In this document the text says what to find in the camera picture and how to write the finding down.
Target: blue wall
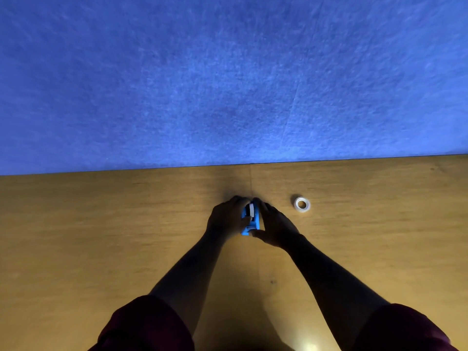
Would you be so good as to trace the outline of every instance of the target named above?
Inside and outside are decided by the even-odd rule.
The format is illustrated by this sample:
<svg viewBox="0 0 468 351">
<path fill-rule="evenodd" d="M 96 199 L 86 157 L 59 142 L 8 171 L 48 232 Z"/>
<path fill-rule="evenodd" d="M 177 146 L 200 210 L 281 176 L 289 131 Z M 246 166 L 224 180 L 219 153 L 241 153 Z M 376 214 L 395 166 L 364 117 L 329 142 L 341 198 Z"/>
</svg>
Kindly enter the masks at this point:
<svg viewBox="0 0 468 351">
<path fill-rule="evenodd" d="M 468 0 L 0 0 L 0 175 L 468 153 Z"/>
</svg>

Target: person's right thumb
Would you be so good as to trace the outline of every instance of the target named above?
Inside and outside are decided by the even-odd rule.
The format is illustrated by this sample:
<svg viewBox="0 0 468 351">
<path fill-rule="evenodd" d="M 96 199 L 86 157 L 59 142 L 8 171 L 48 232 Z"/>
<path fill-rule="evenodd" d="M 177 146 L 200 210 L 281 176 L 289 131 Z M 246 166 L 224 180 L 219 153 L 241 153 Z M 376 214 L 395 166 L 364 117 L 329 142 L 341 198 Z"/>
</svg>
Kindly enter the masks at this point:
<svg viewBox="0 0 468 351">
<path fill-rule="evenodd" d="M 265 241 L 266 238 L 266 231 L 260 229 L 252 229 L 249 231 L 250 235 L 254 238 L 259 238 L 260 240 Z"/>
</svg>

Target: white tape roll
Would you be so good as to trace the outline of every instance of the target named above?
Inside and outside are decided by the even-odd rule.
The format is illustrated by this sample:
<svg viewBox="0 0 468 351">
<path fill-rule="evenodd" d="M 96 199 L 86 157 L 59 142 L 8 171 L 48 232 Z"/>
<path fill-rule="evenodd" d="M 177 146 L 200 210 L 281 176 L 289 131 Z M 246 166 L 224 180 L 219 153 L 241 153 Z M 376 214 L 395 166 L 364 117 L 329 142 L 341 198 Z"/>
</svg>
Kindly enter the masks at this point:
<svg viewBox="0 0 468 351">
<path fill-rule="evenodd" d="M 294 200 L 294 207 L 295 207 L 296 211 L 301 212 L 301 213 L 305 213 L 310 209 L 310 201 L 305 197 L 297 197 Z"/>
</svg>

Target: maroon sleeve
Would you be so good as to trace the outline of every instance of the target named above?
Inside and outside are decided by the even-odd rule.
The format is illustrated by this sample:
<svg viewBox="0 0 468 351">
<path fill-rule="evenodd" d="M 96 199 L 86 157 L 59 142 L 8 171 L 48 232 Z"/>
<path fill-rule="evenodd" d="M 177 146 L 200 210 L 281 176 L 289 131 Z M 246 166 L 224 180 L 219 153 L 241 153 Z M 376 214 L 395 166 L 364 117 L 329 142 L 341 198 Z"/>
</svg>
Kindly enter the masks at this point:
<svg viewBox="0 0 468 351">
<path fill-rule="evenodd" d="M 425 315 L 401 304 L 379 308 L 366 323 L 352 351 L 456 351 L 447 335 Z"/>
<path fill-rule="evenodd" d="M 177 313 L 154 296 L 142 296 L 116 310 L 89 351 L 194 351 L 189 330 Z"/>
</svg>

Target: person's right arm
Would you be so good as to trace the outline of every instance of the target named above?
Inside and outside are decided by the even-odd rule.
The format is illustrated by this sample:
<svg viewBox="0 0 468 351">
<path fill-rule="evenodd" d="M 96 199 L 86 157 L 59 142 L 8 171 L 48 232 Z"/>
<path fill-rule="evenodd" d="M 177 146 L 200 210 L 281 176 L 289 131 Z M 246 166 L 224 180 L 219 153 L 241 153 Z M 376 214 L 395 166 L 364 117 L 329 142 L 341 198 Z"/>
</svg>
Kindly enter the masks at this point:
<svg viewBox="0 0 468 351">
<path fill-rule="evenodd" d="M 309 284 L 341 350 L 455 349 L 445 334 L 424 315 L 408 307 L 391 305 L 319 251 L 283 213 L 259 198 L 254 200 L 262 214 L 265 230 L 253 230 L 251 234 L 289 254 Z M 414 332 L 406 335 L 408 330 Z M 418 348 L 419 345 L 413 342 L 428 343 L 422 343 Z"/>
</svg>

